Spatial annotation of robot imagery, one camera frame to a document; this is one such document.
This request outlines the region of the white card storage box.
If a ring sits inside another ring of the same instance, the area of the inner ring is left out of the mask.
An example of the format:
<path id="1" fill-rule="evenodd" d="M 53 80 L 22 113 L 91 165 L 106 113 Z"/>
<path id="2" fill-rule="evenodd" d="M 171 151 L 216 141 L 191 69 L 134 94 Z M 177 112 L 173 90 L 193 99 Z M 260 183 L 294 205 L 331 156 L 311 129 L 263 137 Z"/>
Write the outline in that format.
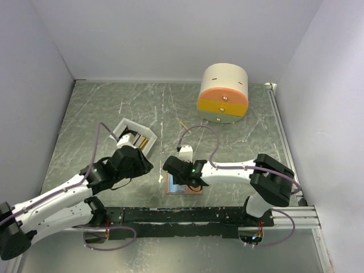
<path id="1" fill-rule="evenodd" d="M 136 123 L 130 119 L 123 118 L 120 123 L 113 130 L 113 134 L 118 137 L 118 141 L 120 138 L 128 133 L 132 133 L 134 135 L 133 146 L 132 148 L 139 148 L 140 143 L 143 138 L 148 138 L 149 141 L 144 147 L 144 149 L 140 149 L 145 157 L 148 157 L 150 150 L 157 140 L 157 136 L 149 127 L 143 126 L 139 123 Z"/>

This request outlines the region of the pink leather card holder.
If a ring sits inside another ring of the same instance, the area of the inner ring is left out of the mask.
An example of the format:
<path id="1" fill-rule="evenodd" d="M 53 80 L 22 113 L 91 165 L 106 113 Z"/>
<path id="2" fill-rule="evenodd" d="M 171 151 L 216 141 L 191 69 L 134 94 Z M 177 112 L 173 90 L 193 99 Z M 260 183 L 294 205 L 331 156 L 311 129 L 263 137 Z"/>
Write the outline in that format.
<path id="1" fill-rule="evenodd" d="M 168 195 L 201 195 L 202 189 L 189 188 L 187 185 L 174 184 L 174 177 L 170 174 L 166 174 L 166 194 Z"/>

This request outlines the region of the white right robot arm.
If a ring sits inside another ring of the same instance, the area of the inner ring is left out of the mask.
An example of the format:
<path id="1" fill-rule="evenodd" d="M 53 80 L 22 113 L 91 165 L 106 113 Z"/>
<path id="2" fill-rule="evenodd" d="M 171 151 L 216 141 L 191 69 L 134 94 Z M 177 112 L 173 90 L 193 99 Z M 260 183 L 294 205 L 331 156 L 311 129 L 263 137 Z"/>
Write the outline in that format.
<path id="1" fill-rule="evenodd" d="M 273 207 L 289 206 L 294 173 L 272 157 L 259 154 L 255 160 L 238 163 L 215 163 L 207 160 L 186 162 L 170 156 L 163 170 L 173 176 L 173 182 L 194 188 L 219 183 L 245 183 L 255 193 L 245 202 L 241 213 L 242 222 L 254 226 L 261 216 Z"/>

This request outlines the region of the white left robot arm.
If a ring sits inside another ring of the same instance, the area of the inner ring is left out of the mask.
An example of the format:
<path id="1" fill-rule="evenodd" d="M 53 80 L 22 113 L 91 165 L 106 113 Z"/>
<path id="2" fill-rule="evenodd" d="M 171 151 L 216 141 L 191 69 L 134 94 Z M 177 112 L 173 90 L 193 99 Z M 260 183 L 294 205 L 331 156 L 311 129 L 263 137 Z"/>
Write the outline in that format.
<path id="1" fill-rule="evenodd" d="M 1 203 L 1 259 L 13 259 L 64 229 L 103 225 L 107 210 L 96 195 L 123 179 L 143 176 L 153 167 L 140 148 L 123 146 L 38 197 L 13 206 Z"/>

